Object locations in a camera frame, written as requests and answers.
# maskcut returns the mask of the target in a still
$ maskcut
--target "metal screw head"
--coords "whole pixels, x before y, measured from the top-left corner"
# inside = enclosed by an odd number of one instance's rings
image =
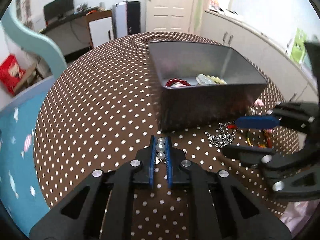
[[[139,165],[140,165],[140,161],[139,160],[132,160],[131,162],[130,162],[130,165],[132,166],[132,167],[138,167]]]
[[[308,122],[313,122],[315,120],[315,118],[312,116],[308,119]]]
[[[160,137],[160,138],[158,139],[158,143],[164,144],[164,142],[165,142],[164,138]]]
[[[93,172],[92,172],[92,176],[94,176],[94,177],[100,177],[102,175],[102,170],[94,170]]]
[[[275,184],[273,184],[272,186],[272,190],[273,191],[279,191],[282,190],[284,188],[284,182],[283,181],[278,181]]]
[[[226,178],[229,176],[229,172],[225,171],[225,170],[222,170],[222,171],[219,171],[219,176],[222,177],[222,178]]]
[[[183,161],[181,162],[181,165],[182,165],[183,167],[189,167],[189,166],[191,165],[191,161],[189,161],[189,160],[183,160]]]
[[[268,163],[269,161],[272,160],[272,156],[270,154],[268,155],[264,155],[262,158],[261,158],[261,161],[262,163]]]

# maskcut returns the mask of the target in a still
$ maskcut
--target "gray metal box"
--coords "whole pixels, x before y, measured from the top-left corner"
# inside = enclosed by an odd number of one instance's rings
[[[230,47],[185,41],[149,43],[153,106],[162,131],[181,130],[244,115],[267,85],[266,79]],[[199,74],[227,84],[198,85]],[[191,86],[166,87],[169,79]]]

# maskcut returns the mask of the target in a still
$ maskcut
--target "white kitchen cabinet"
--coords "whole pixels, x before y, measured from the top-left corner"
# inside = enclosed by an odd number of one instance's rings
[[[270,45],[263,52],[260,67],[277,85],[285,100],[294,93],[300,95],[308,84],[301,72]]]
[[[230,33],[231,39],[227,40],[228,44],[230,41],[230,47],[262,68],[262,56],[268,45],[255,34],[236,24],[233,24]]]
[[[307,101],[307,102],[319,102],[319,97],[315,91],[311,88],[311,85],[308,84],[301,96],[297,98],[297,101]]]
[[[210,13],[203,13],[200,35],[221,44],[227,45],[234,24]]]
[[[289,100],[295,93],[298,96],[302,94],[308,85],[307,78],[284,53],[270,44],[268,38],[261,36],[256,30],[249,30],[245,24],[204,12],[201,36],[223,43],[225,32],[228,35],[224,44],[230,44],[263,70],[279,88],[285,100]]]

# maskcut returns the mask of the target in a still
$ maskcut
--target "brown table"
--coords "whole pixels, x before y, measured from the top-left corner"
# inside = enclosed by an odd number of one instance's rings
[[[44,198],[57,204],[95,169],[111,171],[135,158],[148,146],[150,136],[165,136],[157,130],[150,98],[149,41],[195,41],[215,43],[184,33],[142,33],[116,39],[91,50],[75,61],[50,89],[38,116],[34,160]],[[283,100],[268,79],[261,95],[265,114]],[[286,203],[268,198],[258,170],[244,168],[212,147],[205,131],[216,134],[217,123],[171,133],[175,147],[186,149],[187,159],[206,170],[229,170],[241,183],[280,216]],[[264,143],[263,134],[252,130],[253,144]],[[296,132],[276,127],[272,143],[277,152],[292,153],[299,147]],[[233,142],[246,145],[238,131]],[[170,191],[164,163],[156,165],[155,188],[137,191],[132,219],[132,239],[188,239],[187,193]]]

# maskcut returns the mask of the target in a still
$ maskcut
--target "cabinet handle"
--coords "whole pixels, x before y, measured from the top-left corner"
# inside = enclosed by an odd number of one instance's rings
[[[289,102],[292,102],[293,99],[296,97],[296,95],[297,95],[297,92],[295,92],[294,95],[289,99]]]
[[[231,43],[232,39],[233,39],[233,35],[231,35],[230,38],[229,38],[229,41],[228,41],[228,45],[229,46],[230,46],[230,43]]]
[[[227,36],[227,35],[228,35],[228,32],[225,32],[224,35],[223,35],[223,39],[222,39],[223,44],[226,42],[226,36]]]

